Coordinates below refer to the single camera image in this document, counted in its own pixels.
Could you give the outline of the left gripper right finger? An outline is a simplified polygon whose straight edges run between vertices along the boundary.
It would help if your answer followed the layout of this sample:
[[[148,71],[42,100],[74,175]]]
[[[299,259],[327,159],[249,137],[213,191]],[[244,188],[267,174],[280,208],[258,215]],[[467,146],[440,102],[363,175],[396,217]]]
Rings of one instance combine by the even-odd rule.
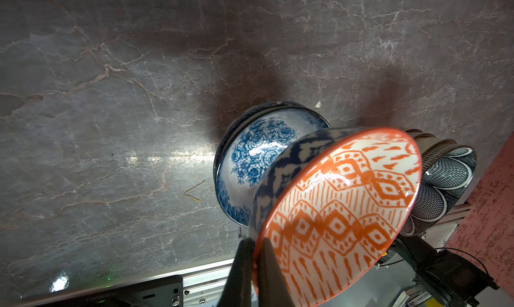
[[[260,307],[294,307],[269,238],[264,239],[258,256],[257,287]]]

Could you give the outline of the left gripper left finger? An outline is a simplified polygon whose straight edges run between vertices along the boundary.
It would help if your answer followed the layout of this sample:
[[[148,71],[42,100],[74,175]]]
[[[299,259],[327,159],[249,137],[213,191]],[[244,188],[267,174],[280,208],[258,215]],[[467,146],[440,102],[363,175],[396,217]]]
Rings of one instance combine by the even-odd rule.
[[[254,242],[251,238],[246,238],[239,243],[217,307],[251,306],[253,250]]]

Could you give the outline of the orange diamond pattern bowl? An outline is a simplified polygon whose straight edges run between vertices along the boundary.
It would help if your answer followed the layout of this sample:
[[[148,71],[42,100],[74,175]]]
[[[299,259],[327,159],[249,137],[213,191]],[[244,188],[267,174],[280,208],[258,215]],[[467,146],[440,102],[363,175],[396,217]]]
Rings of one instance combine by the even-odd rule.
[[[269,240],[295,306],[318,306],[356,283],[405,225],[422,177],[414,139],[396,128],[327,128],[269,166],[248,228]]]

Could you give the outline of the blue floral bowl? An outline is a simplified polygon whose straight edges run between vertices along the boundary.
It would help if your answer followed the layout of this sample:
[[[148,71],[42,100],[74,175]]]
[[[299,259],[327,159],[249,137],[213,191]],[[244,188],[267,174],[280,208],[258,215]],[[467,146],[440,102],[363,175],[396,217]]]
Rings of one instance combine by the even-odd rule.
[[[298,138],[329,128],[321,115],[282,109],[251,122],[223,154],[214,186],[218,203],[235,223],[248,226],[253,194],[266,169]]]
[[[218,173],[218,170],[221,166],[221,162],[223,159],[223,154],[226,152],[226,149],[230,146],[232,141],[240,134],[242,130],[244,130],[255,119],[259,119],[265,114],[271,113],[276,110],[288,108],[306,110],[310,113],[319,116],[319,113],[317,113],[316,111],[309,109],[306,106],[303,106],[299,103],[290,101],[266,102],[247,109],[241,116],[233,120],[232,123],[229,125],[228,129],[225,131],[218,145],[216,155],[214,157],[213,176],[216,177]]]

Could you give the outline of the dark flower pattern bowl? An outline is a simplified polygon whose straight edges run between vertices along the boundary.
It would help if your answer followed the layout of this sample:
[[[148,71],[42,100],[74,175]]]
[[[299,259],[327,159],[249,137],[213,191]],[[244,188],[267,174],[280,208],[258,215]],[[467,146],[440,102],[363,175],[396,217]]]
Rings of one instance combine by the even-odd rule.
[[[422,180],[400,234],[417,236],[440,221],[463,196],[473,179],[475,149],[449,140],[422,153]]]

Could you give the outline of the pink striped bowl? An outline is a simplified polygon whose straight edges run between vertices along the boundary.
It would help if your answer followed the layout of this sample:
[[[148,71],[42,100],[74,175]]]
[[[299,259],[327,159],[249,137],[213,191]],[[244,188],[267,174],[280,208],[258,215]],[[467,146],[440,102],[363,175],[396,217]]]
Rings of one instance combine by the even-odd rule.
[[[413,139],[436,138],[435,135],[423,132],[423,131],[418,130],[418,129],[409,129],[409,130],[406,130],[405,133],[410,135]]]

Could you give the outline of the green triangle pattern bowl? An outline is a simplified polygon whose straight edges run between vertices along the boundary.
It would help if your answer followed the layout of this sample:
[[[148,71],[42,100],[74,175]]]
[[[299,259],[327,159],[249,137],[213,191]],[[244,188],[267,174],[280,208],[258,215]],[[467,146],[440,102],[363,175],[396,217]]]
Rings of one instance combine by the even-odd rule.
[[[439,158],[458,147],[458,144],[451,139],[443,138],[419,138],[414,139],[422,155],[424,166],[431,166]]]

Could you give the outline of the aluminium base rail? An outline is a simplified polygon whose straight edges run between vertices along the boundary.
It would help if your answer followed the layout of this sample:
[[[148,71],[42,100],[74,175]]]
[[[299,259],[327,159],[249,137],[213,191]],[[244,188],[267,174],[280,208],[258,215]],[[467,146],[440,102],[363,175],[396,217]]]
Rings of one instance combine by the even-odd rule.
[[[181,276],[183,278],[183,306],[215,306],[222,295],[233,261],[234,256],[229,255],[118,280],[107,280],[97,285],[82,286],[76,289],[65,289],[66,277],[59,276],[54,281],[52,293],[23,298],[1,305],[36,306],[37,303],[45,304],[69,298],[80,298],[169,276]]]

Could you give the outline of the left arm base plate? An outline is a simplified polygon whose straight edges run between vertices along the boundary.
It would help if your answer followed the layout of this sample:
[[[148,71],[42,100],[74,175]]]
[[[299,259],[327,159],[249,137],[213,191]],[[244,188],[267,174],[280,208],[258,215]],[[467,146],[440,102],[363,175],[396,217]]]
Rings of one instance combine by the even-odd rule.
[[[36,306],[183,306],[183,278],[169,276]]]

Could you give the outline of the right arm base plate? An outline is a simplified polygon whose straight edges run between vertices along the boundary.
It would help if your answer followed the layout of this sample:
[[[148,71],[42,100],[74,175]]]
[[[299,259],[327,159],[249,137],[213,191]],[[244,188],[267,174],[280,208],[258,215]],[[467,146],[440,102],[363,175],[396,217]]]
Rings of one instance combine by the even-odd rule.
[[[437,251],[420,237],[399,235],[391,248],[443,306],[478,306],[477,295],[486,288],[499,289],[495,280],[472,262],[447,249]]]

